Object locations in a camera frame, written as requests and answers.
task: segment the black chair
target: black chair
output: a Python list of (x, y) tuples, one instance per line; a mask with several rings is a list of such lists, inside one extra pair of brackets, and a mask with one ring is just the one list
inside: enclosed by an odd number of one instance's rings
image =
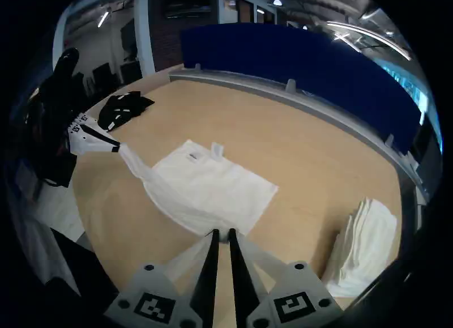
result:
[(124, 84), (129, 85), (134, 81), (142, 78), (142, 70), (138, 61), (128, 62), (121, 65), (121, 75), (123, 76)]
[(96, 92), (102, 97), (107, 97), (119, 88), (119, 81), (116, 74), (112, 74), (110, 65), (105, 63), (93, 70)]

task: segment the window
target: window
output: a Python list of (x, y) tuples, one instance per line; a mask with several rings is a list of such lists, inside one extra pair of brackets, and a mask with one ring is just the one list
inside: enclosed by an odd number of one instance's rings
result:
[(273, 13), (257, 6), (257, 23), (275, 24), (275, 16)]
[(245, 0), (223, 0), (220, 23), (253, 22), (253, 5)]

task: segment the brick wall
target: brick wall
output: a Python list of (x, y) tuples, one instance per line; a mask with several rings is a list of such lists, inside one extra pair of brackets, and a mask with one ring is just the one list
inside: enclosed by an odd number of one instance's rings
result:
[(206, 18), (166, 19), (163, 0), (149, 0), (149, 34), (156, 71), (182, 63), (180, 32), (197, 26), (217, 23), (217, 0), (211, 1)]

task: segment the screw hole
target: screw hole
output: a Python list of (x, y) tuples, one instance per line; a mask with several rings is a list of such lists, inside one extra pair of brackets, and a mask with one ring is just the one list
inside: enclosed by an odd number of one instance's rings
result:
[(180, 327), (181, 328), (195, 328), (196, 327), (196, 323), (192, 320), (182, 320), (180, 322)]
[(121, 308), (121, 309), (127, 309), (130, 307), (130, 303), (129, 301), (127, 300), (120, 300), (118, 301), (118, 306)]
[(331, 300), (329, 300), (329, 299), (322, 299), (321, 301), (318, 302), (318, 304), (321, 308), (325, 308), (325, 307), (329, 306), (330, 303), (331, 303)]
[(258, 318), (253, 321), (254, 328), (266, 328), (269, 327), (269, 320), (266, 318)]

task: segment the ceiling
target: ceiling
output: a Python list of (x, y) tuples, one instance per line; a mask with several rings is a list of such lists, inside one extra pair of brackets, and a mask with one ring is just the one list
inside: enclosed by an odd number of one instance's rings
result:
[(73, 40), (81, 32), (96, 29), (106, 11), (110, 12), (110, 15), (107, 16), (108, 19), (112, 13), (132, 7), (134, 7), (134, 0), (100, 0), (68, 18), (65, 27), (65, 40)]
[(405, 60), (401, 54), (370, 36), (355, 31), (326, 27), (327, 21), (357, 25), (378, 33), (394, 42), (412, 56), (411, 49), (398, 28), (372, 0), (281, 0), (278, 9), (284, 12), (288, 20), (297, 22), (301, 27), (325, 32), (335, 37), (335, 33), (347, 36), (347, 40), (367, 56), (376, 54), (396, 61)]

